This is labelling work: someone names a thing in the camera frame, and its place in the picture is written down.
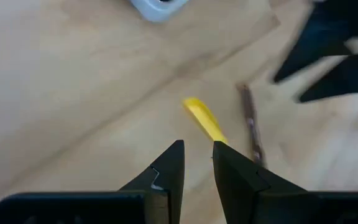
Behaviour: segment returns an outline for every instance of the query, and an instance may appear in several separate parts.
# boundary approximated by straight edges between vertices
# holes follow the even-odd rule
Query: brown stick
[[[262,167],[266,167],[265,156],[262,145],[259,140],[259,130],[257,126],[256,110],[252,93],[248,86],[244,83],[237,85],[237,89],[241,95],[241,103],[246,119],[246,125],[249,129],[249,138],[251,141],[250,148],[252,149],[252,159],[254,162]]]

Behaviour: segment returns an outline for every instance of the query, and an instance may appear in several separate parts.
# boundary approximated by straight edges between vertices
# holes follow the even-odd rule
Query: black object
[[[356,192],[308,192],[222,142],[213,161],[227,224],[358,223]]]
[[[358,37],[358,1],[326,0],[314,9],[296,44],[273,80],[281,82],[295,72],[329,55],[351,55],[300,96],[301,102],[358,93],[358,55],[345,41]]]
[[[0,201],[0,224],[179,224],[184,149],[176,141],[116,192],[12,195]]]
[[[183,141],[117,192],[27,193],[0,202],[0,224],[179,224]],[[308,192],[215,142],[213,164],[228,224],[358,223],[358,193]]]

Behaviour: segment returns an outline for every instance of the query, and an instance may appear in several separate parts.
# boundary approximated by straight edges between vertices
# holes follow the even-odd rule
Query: table surface
[[[358,190],[358,95],[294,96],[341,58],[272,85],[310,5],[193,0],[163,24],[125,0],[0,0],[0,198],[114,190],[185,140],[182,223],[224,223],[195,96],[248,156],[234,84],[253,91],[268,168],[308,190]]]

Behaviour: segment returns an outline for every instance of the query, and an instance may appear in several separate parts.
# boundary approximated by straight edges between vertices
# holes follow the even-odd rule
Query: wood grain
[[[205,2],[149,24],[124,1],[0,0],[0,198],[118,189],[184,139],[181,222],[225,223],[212,142],[181,104],[203,100],[250,156],[237,82],[253,92],[271,171],[309,190],[358,190],[358,95],[294,101],[341,58],[270,82],[310,6]]]
[[[127,1],[10,5],[0,0],[0,191],[277,25],[256,0],[192,1],[164,24]]]

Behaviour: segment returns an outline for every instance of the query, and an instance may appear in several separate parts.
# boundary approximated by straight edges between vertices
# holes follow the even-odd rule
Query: yellow plastic piece
[[[185,108],[188,109],[196,118],[198,124],[213,141],[221,141],[227,144],[227,139],[224,137],[218,121],[201,100],[191,97],[185,99],[183,104],[185,105]]]

